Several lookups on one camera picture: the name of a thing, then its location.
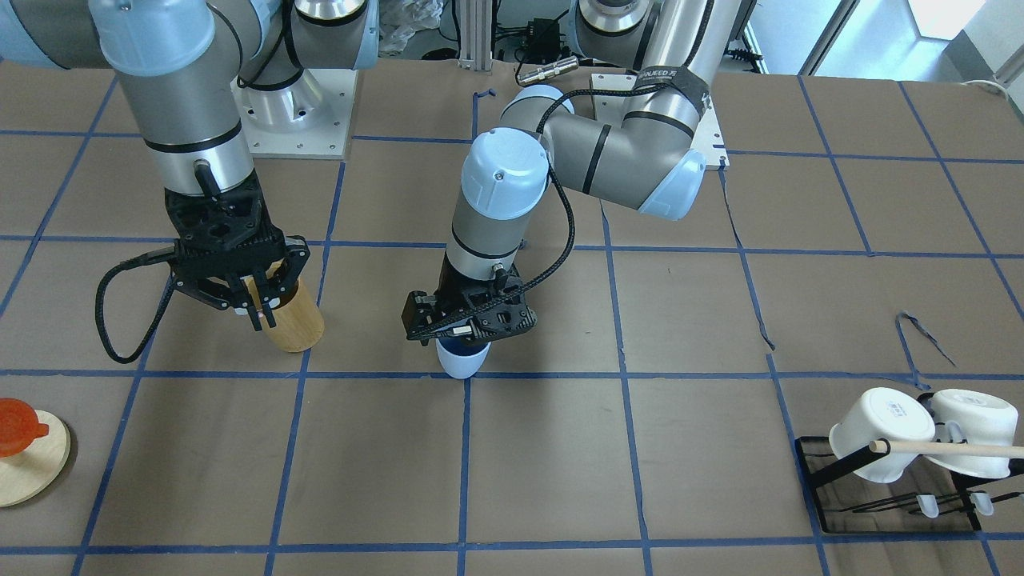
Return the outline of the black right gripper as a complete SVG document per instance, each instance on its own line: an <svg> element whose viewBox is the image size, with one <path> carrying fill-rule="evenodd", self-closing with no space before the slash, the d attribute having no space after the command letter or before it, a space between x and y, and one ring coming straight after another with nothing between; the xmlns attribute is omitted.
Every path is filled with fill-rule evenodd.
<svg viewBox="0 0 1024 576"><path fill-rule="evenodd" d="M171 260L178 290L214 308L244 311L257 332L259 304L275 328L272 302L295 288L310 246L271 222L258 175L213 197L165 190L165 207L179 234Z"/></svg>

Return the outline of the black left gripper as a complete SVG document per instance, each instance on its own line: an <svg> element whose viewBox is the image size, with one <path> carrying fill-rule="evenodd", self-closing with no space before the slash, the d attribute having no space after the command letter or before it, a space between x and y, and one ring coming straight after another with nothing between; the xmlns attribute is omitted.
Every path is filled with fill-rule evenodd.
<svg viewBox="0 0 1024 576"><path fill-rule="evenodd" d="M449 337L464 344L483 344L530 331L537 315L526 304L526 292L536 285L535 278L523 283L513 265L498 268L490 280L479 280L444 262L435 292L416 290L407 295L406 338L425 342Z"/></svg>

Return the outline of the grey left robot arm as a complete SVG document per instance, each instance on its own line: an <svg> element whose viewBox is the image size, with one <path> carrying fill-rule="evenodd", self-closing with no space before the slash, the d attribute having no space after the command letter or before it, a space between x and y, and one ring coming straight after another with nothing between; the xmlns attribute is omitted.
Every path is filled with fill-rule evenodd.
<svg viewBox="0 0 1024 576"><path fill-rule="evenodd" d="M469 346L530 330L534 310L514 265L534 208L549 186L677 220L694 204L706 157L694 136L730 40L738 1L575 1L573 44L585 56L632 70L617 121L575 114L552 86L522 89L496 127L471 145L438 288L410 292L402 313L414 342Z"/></svg>

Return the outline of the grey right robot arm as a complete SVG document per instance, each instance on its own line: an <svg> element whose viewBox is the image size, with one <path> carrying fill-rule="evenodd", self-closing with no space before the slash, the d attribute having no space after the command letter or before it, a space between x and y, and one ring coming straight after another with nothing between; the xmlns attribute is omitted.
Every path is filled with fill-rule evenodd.
<svg viewBox="0 0 1024 576"><path fill-rule="evenodd" d="M246 131L326 125L314 69L370 68L376 1L4 1L2 56L45 68L110 68L156 160L177 290L275 326L308 258L270 219Z"/></svg>

